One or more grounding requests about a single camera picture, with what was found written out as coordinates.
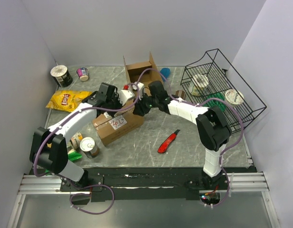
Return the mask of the labelled cardboard express box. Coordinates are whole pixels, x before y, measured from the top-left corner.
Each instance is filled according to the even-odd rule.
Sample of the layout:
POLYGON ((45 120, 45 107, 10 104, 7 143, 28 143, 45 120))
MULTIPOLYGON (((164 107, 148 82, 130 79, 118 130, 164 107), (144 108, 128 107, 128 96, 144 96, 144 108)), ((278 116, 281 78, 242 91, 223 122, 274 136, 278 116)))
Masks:
POLYGON ((133 114, 134 108, 133 106, 119 111, 115 113, 114 117, 105 112, 92 121, 104 146, 108 146, 144 123, 144 117, 133 114))

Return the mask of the plain taped cardboard box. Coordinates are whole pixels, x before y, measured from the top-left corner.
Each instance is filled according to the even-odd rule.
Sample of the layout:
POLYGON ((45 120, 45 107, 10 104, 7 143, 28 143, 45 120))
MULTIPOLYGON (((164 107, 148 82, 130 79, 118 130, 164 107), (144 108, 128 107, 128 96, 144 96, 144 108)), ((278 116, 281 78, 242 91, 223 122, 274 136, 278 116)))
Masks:
POLYGON ((149 60, 144 62, 127 64, 125 61, 125 58, 123 58, 123 60, 124 60, 126 79, 128 83, 136 82, 138 78, 140 77, 141 73, 148 68, 152 68, 154 70, 146 71, 142 75, 139 82, 143 83, 146 88, 148 88, 149 84, 154 81, 160 81, 161 83, 163 83, 163 79, 161 78, 160 73, 156 71, 157 66, 154 62, 151 52, 149 52, 149 60))

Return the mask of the blue plastic object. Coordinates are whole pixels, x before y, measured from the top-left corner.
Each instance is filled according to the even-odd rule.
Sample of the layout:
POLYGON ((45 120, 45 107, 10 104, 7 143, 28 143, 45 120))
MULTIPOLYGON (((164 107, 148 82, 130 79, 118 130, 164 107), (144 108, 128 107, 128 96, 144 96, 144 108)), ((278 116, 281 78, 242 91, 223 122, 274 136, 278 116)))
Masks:
POLYGON ((170 74, 171 74, 171 70, 170 68, 164 67, 160 70, 160 74, 162 75, 162 79, 168 79, 170 74))

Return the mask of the red black box cutter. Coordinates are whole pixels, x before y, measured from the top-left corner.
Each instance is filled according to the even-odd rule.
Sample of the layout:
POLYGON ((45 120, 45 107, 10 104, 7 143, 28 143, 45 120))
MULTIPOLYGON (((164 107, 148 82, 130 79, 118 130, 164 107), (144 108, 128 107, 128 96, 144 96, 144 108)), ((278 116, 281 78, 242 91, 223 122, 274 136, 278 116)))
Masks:
POLYGON ((160 145, 160 147, 158 148, 157 152, 160 154, 163 154, 167 151, 169 145, 176 139, 178 133, 179 133, 179 129, 177 129, 174 133, 172 133, 171 135, 169 135, 165 141, 160 145))

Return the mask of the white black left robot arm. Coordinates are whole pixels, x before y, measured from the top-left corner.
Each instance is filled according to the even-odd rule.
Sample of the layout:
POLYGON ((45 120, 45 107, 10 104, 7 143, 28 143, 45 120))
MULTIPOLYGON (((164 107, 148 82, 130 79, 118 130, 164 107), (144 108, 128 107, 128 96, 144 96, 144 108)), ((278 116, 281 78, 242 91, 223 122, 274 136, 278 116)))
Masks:
POLYGON ((85 97, 78 107, 60 122, 49 128, 38 128, 33 134, 29 159, 37 177, 37 168, 71 181, 78 191, 88 187, 88 171, 77 166, 68 158, 67 143, 83 126, 101 113, 114 115, 122 111, 127 101, 134 98, 131 90, 118 90, 115 86, 102 83, 99 89, 85 97))

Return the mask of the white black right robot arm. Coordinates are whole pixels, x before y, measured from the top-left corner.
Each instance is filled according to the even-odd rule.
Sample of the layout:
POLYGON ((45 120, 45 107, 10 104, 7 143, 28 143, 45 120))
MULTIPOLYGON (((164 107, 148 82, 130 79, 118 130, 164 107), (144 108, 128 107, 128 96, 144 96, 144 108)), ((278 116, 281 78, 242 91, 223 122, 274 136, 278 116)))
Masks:
POLYGON ((197 125, 199 138, 205 147, 202 184, 207 189, 213 189, 222 175, 221 153, 232 133, 223 112, 218 106, 192 105, 176 95, 169 95, 160 81, 149 85, 150 95, 144 93, 144 88, 143 83, 135 82, 132 85, 132 89, 139 93, 133 114, 144 116, 150 109, 158 108, 161 112, 179 116, 197 125))

